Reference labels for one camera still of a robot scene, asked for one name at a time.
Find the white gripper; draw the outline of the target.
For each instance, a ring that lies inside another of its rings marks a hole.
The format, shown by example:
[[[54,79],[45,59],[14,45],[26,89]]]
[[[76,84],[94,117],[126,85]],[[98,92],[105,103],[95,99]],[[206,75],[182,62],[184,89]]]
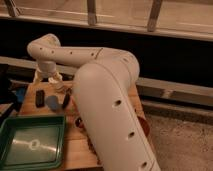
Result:
[[[56,64],[54,62],[38,62],[38,70],[35,70],[33,83],[38,84],[43,78],[48,78],[48,82],[51,84],[57,84],[62,81],[62,75],[59,72],[56,72]]]

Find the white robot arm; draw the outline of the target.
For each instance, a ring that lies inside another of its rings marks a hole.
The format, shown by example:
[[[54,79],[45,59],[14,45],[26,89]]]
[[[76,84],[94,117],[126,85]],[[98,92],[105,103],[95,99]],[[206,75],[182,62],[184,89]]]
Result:
[[[128,96],[139,77],[136,57],[106,47],[66,47],[53,34],[27,45],[42,73],[59,63],[77,69],[73,96],[104,171],[161,171]]]

